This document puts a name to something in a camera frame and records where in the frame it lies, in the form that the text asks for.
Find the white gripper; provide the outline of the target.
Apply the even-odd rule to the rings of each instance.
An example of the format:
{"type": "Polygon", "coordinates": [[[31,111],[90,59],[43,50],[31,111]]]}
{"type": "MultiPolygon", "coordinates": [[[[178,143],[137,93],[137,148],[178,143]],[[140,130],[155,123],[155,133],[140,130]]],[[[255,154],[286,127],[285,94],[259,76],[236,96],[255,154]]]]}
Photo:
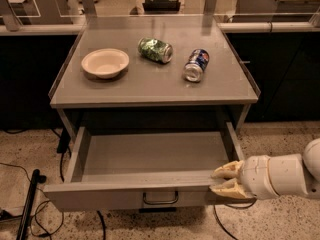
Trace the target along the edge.
{"type": "Polygon", "coordinates": [[[221,178],[210,190],[218,196],[234,199],[259,200],[277,198],[269,175],[270,157],[251,156],[245,161],[232,161],[215,169],[211,177],[221,178]]]}

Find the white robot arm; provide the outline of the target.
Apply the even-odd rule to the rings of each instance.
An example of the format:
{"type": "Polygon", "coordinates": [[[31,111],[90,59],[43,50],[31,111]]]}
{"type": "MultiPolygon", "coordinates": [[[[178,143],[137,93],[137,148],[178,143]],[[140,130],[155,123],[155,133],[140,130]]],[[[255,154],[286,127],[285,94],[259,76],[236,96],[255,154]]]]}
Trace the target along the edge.
{"type": "Polygon", "coordinates": [[[320,139],[312,140],[302,154],[251,156],[215,169],[211,177],[224,180],[210,186],[213,193],[223,197],[265,200],[295,195],[318,199],[320,139]]]}

